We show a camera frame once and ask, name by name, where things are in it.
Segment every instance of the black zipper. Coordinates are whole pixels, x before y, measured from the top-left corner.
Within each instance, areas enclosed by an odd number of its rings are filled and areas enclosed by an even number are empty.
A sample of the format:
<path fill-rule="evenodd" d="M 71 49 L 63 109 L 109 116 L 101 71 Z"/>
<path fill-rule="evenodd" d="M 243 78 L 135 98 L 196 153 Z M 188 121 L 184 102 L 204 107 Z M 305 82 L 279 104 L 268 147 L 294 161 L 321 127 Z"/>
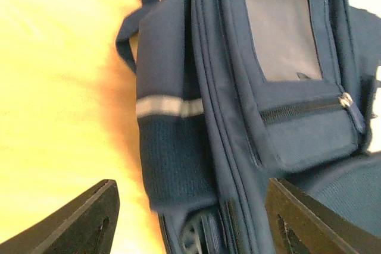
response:
<path fill-rule="evenodd" d="M 356 103 L 353 102 L 351 96 L 346 92 L 335 98 L 301 102 L 278 108 L 272 108 L 261 112 L 261 117 L 264 124 L 267 125 L 282 120 L 290 120 L 293 117 L 305 116 L 318 112 L 329 112 L 339 109 L 346 109 L 358 132 L 361 134 L 365 133 L 366 124 L 364 117 L 358 109 Z"/>

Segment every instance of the zipper pull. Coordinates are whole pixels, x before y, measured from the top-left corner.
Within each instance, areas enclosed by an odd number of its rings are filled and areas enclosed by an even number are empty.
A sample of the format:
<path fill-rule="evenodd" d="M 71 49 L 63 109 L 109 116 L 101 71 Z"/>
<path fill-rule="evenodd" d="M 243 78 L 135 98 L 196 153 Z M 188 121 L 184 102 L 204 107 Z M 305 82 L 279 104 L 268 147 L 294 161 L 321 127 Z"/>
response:
<path fill-rule="evenodd" d="M 342 96 L 339 97 L 339 102 L 342 107 L 344 107 L 350 116 L 352 117 L 352 121 L 356 126 L 356 129 L 364 134 L 366 132 L 366 124 L 363 115 L 358 109 L 356 103 L 353 102 L 351 95 L 347 92 L 344 92 Z"/>

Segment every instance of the wooden surface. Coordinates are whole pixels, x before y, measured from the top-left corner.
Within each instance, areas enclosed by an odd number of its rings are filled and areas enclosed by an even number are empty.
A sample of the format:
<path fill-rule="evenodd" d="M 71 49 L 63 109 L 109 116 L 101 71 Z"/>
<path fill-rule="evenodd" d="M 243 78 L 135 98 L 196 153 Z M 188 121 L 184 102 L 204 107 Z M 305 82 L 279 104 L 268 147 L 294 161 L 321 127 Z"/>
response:
<path fill-rule="evenodd" d="M 114 40 L 140 0 L 0 0 L 0 242 L 103 178 L 113 253 L 164 253 L 138 152 L 135 77 Z"/>

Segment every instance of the backpack strap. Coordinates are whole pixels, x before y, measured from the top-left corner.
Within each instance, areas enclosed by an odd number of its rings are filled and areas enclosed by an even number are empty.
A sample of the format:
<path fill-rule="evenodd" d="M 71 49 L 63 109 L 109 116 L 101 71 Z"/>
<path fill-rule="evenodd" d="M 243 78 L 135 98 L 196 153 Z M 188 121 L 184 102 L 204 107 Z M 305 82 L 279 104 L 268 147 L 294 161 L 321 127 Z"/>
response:
<path fill-rule="evenodd" d="M 131 68 L 131 70 L 136 73 L 136 65 L 135 60 L 133 58 L 131 45 L 129 39 L 135 35 L 139 30 L 139 22 L 147 13 L 150 12 L 152 7 L 159 2 L 159 0 L 142 0 L 143 6 L 128 15 L 124 20 L 120 27 L 117 40 L 116 47 L 119 55 L 126 61 L 127 65 Z"/>

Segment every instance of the backpack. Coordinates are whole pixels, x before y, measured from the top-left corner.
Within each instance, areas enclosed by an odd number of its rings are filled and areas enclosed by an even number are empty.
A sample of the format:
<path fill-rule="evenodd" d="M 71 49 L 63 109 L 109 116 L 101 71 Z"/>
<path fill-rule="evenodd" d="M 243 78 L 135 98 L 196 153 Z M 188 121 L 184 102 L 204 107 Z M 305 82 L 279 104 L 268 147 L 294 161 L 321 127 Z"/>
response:
<path fill-rule="evenodd" d="M 381 236 L 369 1 L 142 0 L 126 17 L 116 46 L 136 73 L 143 182 L 168 253 L 275 253 L 269 178 Z"/>

